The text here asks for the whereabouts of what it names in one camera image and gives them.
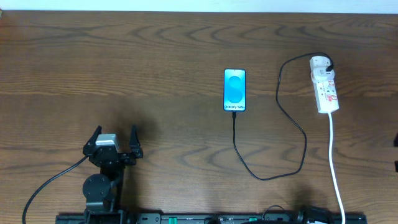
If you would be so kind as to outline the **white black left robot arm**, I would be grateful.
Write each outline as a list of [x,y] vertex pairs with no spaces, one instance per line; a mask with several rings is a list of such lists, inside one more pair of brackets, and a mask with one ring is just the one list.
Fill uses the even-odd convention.
[[135,223],[134,215],[121,208],[124,170],[136,165],[143,158],[143,150],[137,137],[137,127],[131,129],[129,152],[120,152],[115,134],[103,134],[98,126],[83,146],[83,154],[96,167],[98,174],[89,176],[83,184],[86,198],[85,223]]

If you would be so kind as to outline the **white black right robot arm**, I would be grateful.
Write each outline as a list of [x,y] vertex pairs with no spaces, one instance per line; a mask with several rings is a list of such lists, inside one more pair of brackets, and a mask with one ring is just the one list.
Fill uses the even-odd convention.
[[[397,153],[397,148],[398,148],[398,134],[396,134],[395,138],[394,138],[394,148],[396,150]],[[398,173],[398,158],[396,155],[395,161],[394,161],[394,168],[395,168],[395,172]]]

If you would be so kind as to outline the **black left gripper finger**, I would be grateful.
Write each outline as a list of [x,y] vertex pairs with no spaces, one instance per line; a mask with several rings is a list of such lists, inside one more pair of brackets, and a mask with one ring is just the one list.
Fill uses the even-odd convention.
[[95,148],[96,148],[96,140],[97,140],[98,136],[101,134],[101,132],[102,132],[102,127],[98,126],[95,129],[93,135],[89,138],[87,143],[83,146],[83,154],[85,156],[93,155],[93,153],[95,152]]
[[129,140],[129,147],[136,159],[143,158],[143,150],[137,137],[137,126],[133,125],[131,129],[131,137]]

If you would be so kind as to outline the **blue Galaxy smartphone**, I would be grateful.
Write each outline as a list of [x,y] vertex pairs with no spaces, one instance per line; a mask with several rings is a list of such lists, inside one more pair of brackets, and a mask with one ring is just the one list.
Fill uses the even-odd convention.
[[246,71],[226,68],[224,70],[223,109],[225,111],[246,110]]

